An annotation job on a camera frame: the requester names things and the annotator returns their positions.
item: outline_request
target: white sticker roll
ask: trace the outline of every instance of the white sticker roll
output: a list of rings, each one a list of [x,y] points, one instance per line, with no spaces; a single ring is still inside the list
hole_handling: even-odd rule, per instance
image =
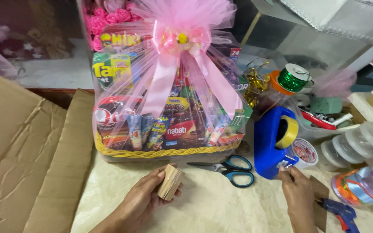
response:
[[[300,158],[299,162],[294,165],[298,169],[306,169],[318,163],[318,153],[316,149],[304,139],[296,138],[291,145],[290,151],[293,153],[293,156],[298,156]]]

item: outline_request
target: hand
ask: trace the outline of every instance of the hand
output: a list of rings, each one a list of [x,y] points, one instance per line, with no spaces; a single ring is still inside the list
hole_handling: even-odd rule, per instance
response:
[[[295,233],[317,232],[313,216],[315,197],[311,181],[296,167],[280,166],[279,179],[287,201],[287,214]]]
[[[91,233],[135,232],[158,209],[159,206],[172,203],[174,199],[165,201],[158,197],[157,186],[165,178],[165,168],[159,167],[142,177],[127,193],[122,203],[97,225]],[[178,189],[175,196],[179,197],[181,191]]]

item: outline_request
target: blue tape dispenser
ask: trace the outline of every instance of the blue tape dispenser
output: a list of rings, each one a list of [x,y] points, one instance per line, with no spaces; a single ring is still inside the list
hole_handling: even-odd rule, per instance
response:
[[[291,144],[298,133],[294,113],[284,107],[275,107],[254,124],[254,169],[266,178],[274,179],[278,167],[290,167],[299,161],[293,156]]]

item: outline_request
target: yellow woven basket rim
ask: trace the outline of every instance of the yellow woven basket rim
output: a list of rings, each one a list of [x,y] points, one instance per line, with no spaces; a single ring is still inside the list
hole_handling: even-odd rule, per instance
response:
[[[193,154],[202,153],[216,153],[220,151],[228,151],[237,148],[241,140],[238,140],[232,144],[226,146],[212,146],[212,147],[199,147],[199,148],[189,148],[189,149],[179,149],[179,150],[160,150],[160,151],[116,151],[107,148],[103,141],[101,140],[101,135],[96,131],[95,145],[96,149],[105,156],[112,157],[129,157],[129,158],[157,158],[162,156],[187,156]]]

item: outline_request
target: gift basket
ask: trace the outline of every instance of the gift basket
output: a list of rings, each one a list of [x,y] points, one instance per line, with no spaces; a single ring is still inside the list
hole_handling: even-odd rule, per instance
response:
[[[235,5],[136,3],[142,20],[106,26],[93,56],[97,150],[109,162],[230,154],[252,109],[232,84],[235,61],[211,43],[230,43],[217,29],[231,27]]]

